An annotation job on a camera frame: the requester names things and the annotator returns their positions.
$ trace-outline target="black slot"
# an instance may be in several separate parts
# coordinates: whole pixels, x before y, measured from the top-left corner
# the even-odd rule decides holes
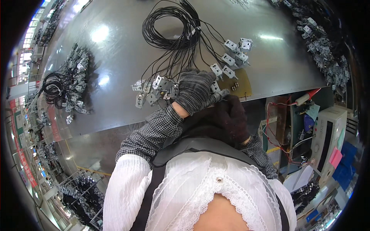
[[[317,170],[319,170],[319,172],[321,172],[325,164],[327,152],[329,151],[330,141],[332,139],[332,131],[333,131],[333,123],[328,121],[326,125],[326,134],[325,134],[323,152],[321,154],[319,165],[317,166]]]

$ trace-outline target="white blouse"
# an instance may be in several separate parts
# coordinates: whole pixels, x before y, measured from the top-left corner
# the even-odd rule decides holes
[[[119,158],[103,208],[104,231],[128,231],[139,212],[152,171],[140,156]],[[210,152],[183,153],[167,163],[165,178],[154,191],[145,230],[193,230],[215,193],[222,194],[254,231],[282,230],[280,198],[290,231],[297,221],[293,200],[278,180],[268,180],[255,166]]]

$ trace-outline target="metal table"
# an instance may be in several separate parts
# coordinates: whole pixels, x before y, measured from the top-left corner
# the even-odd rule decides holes
[[[75,42],[92,54],[85,101],[93,111],[90,115],[76,113],[72,124],[67,126],[67,114],[57,110],[58,128],[67,134],[62,135],[62,139],[143,121],[157,108],[148,104],[142,110],[136,108],[137,92],[131,89],[148,65],[165,52],[148,45],[141,31],[143,21],[156,2],[158,0],[93,1],[76,15],[59,38],[46,65],[46,73],[49,69],[59,69]],[[199,18],[211,23],[225,39],[237,43],[241,37],[251,38],[256,45],[248,52],[251,66],[245,67],[253,92],[247,100],[326,85],[302,45],[293,20],[269,0],[251,0],[247,7],[229,0],[189,2]],[[162,2],[158,7],[168,5],[170,3]],[[182,23],[176,18],[160,19],[155,27],[168,38],[182,32]],[[214,39],[211,41],[218,53],[226,51],[223,45]],[[202,51],[206,62],[215,63],[205,48]],[[210,71],[199,52],[196,63],[200,69]]]

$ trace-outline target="gray striped knit glove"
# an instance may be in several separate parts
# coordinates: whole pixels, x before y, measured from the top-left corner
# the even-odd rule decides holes
[[[215,79],[216,75],[213,72],[185,68],[180,74],[179,97],[175,102],[190,115],[203,110],[209,106],[211,85]]]

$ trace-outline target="white machine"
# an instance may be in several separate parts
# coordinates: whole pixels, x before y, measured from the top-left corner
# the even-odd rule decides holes
[[[321,173],[319,185],[324,185],[333,175],[335,168],[329,163],[334,147],[342,149],[346,131],[347,111],[337,107],[322,110],[313,127],[312,156],[309,161]]]

